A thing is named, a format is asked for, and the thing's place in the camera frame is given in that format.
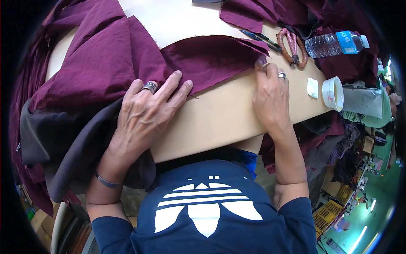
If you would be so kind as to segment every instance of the blue bottle label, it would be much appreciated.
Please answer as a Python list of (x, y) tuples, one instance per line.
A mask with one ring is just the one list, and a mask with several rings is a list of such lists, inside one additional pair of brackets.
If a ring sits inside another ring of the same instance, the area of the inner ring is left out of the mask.
[(344, 54), (356, 54), (354, 40), (351, 38), (350, 31), (342, 31), (335, 33), (340, 43), (341, 49)]

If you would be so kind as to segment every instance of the scissors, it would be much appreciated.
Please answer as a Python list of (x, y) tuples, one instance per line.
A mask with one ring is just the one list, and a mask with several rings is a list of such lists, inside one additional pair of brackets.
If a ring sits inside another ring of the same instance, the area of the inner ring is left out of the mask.
[(270, 42), (271, 44), (267, 43), (268, 47), (275, 52), (280, 52), (282, 50), (281, 47), (277, 43), (271, 41), (268, 37), (266, 37), (265, 35), (263, 35), (261, 33), (253, 33), (253, 32), (248, 32), (248, 31), (244, 31), (244, 30), (240, 30), (240, 31), (256, 41), (263, 41), (262, 39), (264, 39), (264, 40)]

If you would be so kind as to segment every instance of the beige table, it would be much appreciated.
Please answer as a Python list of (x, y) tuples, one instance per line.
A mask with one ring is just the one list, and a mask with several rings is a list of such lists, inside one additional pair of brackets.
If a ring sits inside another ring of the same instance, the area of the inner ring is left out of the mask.
[[(163, 48), (175, 41), (200, 35), (229, 35), (245, 38), (238, 29), (220, 20), (221, 7), (216, 4), (192, 4), (190, 0), (120, 0), (127, 17), (136, 16), (155, 42)], [(276, 41), (281, 28), (265, 24), (263, 34)], [(48, 67), (47, 79), (61, 67), (76, 29), (62, 37), (56, 45)], [(276, 63), (289, 78), (290, 117), (294, 123), (323, 114), (330, 109), (322, 100), (324, 74), (309, 59), (304, 69), (290, 67), (279, 54), (270, 51), (268, 62)], [(307, 95), (307, 78), (319, 81), (319, 98)], [(190, 98), (177, 112), (168, 129), (151, 147), (156, 163), (203, 152), (213, 148), (237, 144), (245, 150), (257, 152), (265, 133), (252, 109), (255, 77), (252, 70), (218, 83)]]

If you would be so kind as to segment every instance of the bottle cap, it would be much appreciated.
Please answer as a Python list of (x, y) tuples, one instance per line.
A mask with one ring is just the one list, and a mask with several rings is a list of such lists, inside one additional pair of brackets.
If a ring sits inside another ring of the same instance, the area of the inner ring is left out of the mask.
[(365, 35), (361, 35), (361, 41), (362, 41), (362, 45), (364, 45), (365, 48), (369, 48), (368, 39)]

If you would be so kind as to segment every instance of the water bottle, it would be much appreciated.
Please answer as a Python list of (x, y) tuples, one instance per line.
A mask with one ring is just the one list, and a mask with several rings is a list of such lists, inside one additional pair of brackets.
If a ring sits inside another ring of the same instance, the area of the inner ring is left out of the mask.
[(312, 58), (358, 54), (363, 48), (369, 48), (367, 37), (359, 36), (352, 31), (320, 35), (310, 38), (304, 43), (307, 53)]

